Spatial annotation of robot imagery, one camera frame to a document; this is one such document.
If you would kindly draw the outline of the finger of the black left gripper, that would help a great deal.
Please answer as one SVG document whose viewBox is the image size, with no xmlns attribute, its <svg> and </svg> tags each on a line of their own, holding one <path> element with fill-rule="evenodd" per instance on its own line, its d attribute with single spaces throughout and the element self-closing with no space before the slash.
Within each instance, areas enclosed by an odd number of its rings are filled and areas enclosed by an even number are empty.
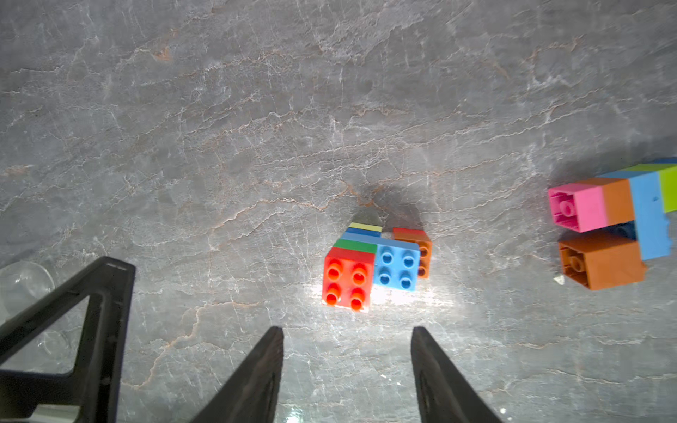
<svg viewBox="0 0 677 423">
<path fill-rule="evenodd" d="M 82 301 L 87 301 L 73 368 L 61 374 L 1 373 L 1 418 L 30 418 L 40 405 L 79 407 L 77 422 L 114 422 L 136 268 L 100 257 L 1 327 L 8 361 Z"/>
</svg>

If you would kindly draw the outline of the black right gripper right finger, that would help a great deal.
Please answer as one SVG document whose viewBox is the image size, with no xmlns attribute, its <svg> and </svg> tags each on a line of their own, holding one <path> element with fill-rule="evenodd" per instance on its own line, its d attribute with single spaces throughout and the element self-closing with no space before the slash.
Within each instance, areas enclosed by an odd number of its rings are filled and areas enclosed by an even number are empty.
<svg viewBox="0 0 677 423">
<path fill-rule="evenodd" d="M 422 326 L 413 329 L 411 356 L 423 422 L 500 421 Z"/>
</svg>

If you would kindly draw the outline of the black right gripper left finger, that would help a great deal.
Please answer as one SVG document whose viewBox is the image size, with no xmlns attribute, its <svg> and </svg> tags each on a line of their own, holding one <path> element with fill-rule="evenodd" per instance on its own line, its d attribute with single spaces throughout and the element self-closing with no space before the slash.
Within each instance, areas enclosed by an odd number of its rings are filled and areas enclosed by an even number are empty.
<svg viewBox="0 0 677 423">
<path fill-rule="evenodd" d="M 272 422 L 284 360 L 284 334 L 269 328 L 194 422 Z"/>
</svg>

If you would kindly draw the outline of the light blue long lego brick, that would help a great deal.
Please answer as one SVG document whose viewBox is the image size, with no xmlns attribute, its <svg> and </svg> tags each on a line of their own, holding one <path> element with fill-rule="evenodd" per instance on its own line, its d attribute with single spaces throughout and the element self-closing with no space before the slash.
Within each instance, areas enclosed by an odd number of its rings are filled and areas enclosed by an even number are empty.
<svg viewBox="0 0 677 423">
<path fill-rule="evenodd" d="M 345 233 L 341 239 L 377 246 L 375 285 L 414 292 L 421 261 L 418 244 L 353 233 Z"/>
</svg>

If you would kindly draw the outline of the brown-orange lego brick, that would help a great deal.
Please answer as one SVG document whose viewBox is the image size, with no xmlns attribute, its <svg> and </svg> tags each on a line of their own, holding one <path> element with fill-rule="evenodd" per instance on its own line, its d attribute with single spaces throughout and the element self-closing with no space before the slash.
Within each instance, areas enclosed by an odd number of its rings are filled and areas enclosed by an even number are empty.
<svg viewBox="0 0 677 423">
<path fill-rule="evenodd" d="M 396 241 L 407 241 L 408 243 L 417 243 L 421 253 L 420 264 L 418 266 L 418 277 L 427 280 L 429 278 L 430 272 L 430 261 L 433 252 L 433 243 L 429 238 L 428 240 L 416 240 L 416 239 L 405 239 Z"/>
</svg>

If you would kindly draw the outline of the red lego brick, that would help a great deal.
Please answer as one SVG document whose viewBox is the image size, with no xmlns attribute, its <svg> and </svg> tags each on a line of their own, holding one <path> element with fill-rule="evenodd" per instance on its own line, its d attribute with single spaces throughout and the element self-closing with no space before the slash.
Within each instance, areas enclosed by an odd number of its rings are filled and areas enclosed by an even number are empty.
<svg viewBox="0 0 677 423">
<path fill-rule="evenodd" d="M 392 233 L 393 238 L 397 240 L 416 239 L 429 241 L 428 235 L 423 230 L 420 229 L 393 227 Z"/>
<path fill-rule="evenodd" d="M 375 259 L 374 253 L 331 248 L 324 259 L 322 303 L 368 313 Z"/>
</svg>

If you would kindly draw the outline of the red lego brick front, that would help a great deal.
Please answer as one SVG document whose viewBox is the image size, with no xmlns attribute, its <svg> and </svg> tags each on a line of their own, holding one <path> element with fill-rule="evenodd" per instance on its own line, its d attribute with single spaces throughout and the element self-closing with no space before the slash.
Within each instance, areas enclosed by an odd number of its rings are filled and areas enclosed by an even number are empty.
<svg viewBox="0 0 677 423">
<path fill-rule="evenodd" d="M 423 230 L 420 229 L 393 227 L 392 233 L 393 238 L 397 240 L 416 239 L 429 241 L 428 235 Z"/>
</svg>

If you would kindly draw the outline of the pink small lego brick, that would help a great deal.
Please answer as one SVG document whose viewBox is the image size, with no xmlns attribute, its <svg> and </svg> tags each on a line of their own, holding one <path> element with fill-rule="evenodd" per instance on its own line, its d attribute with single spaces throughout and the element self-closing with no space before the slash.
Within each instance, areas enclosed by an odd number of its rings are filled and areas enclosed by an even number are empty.
<svg viewBox="0 0 677 423">
<path fill-rule="evenodd" d="M 555 225 L 584 233 L 607 227 L 608 215 L 601 186 L 570 183 L 548 190 Z"/>
</svg>

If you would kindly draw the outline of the orange small lego brick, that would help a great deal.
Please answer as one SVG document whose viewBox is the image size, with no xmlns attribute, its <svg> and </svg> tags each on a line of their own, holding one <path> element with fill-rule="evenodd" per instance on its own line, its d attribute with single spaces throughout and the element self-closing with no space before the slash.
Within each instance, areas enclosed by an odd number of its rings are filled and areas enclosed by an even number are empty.
<svg viewBox="0 0 677 423">
<path fill-rule="evenodd" d="M 608 227 L 625 224 L 635 219 L 629 180 L 594 177 L 583 180 L 581 183 L 602 188 Z"/>
</svg>

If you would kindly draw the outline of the lime green small lego brick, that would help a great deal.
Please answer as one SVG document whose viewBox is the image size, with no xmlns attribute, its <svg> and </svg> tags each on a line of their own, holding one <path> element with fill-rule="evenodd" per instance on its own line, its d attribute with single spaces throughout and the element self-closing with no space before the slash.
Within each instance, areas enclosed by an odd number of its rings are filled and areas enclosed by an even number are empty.
<svg viewBox="0 0 677 423">
<path fill-rule="evenodd" d="M 659 175 L 664 212 L 676 211 L 676 160 L 638 164 L 627 167 L 626 171 L 656 172 Z"/>
</svg>

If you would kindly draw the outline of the dark blue small lego brick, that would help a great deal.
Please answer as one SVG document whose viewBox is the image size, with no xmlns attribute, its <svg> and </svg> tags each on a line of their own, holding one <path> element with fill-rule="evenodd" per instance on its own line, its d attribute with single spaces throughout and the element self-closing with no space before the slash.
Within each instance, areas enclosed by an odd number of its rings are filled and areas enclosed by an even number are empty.
<svg viewBox="0 0 677 423">
<path fill-rule="evenodd" d="M 654 160 L 652 163 L 653 164 L 676 164 L 677 158 L 676 157 L 660 158 L 660 159 Z"/>
</svg>

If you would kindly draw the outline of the clear bottle white cap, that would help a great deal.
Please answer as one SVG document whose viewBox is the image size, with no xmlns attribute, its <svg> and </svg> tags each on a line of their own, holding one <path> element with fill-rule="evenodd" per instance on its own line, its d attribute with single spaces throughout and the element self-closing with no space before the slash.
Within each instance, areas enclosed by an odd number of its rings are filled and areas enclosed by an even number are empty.
<svg viewBox="0 0 677 423">
<path fill-rule="evenodd" d="M 1 269 L 1 324 L 55 289 L 51 274 L 40 264 L 19 261 Z"/>
</svg>

